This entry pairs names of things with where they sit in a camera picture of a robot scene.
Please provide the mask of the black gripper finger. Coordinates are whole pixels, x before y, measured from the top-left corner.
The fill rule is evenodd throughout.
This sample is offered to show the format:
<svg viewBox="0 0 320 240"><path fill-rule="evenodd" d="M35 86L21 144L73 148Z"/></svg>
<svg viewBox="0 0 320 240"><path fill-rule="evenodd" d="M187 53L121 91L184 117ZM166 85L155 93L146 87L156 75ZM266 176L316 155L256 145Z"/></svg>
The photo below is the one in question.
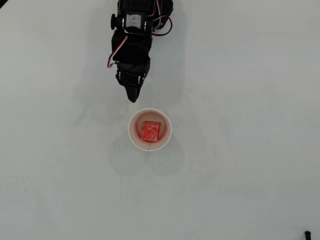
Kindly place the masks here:
<svg viewBox="0 0 320 240"><path fill-rule="evenodd" d="M135 103L140 95L140 88L135 86L126 86L125 87L127 97L132 102Z"/></svg>

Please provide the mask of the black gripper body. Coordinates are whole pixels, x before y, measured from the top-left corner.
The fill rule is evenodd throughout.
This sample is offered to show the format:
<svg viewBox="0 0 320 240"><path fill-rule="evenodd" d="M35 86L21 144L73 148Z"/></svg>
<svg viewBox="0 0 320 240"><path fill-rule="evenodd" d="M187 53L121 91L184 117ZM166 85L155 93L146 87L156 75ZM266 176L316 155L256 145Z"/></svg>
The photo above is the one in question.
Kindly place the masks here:
<svg viewBox="0 0 320 240"><path fill-rule="evenodd" d="M150 65L150 59L138 64L118 63L115 77L124 87L141 88L150 70Z"/></svg>

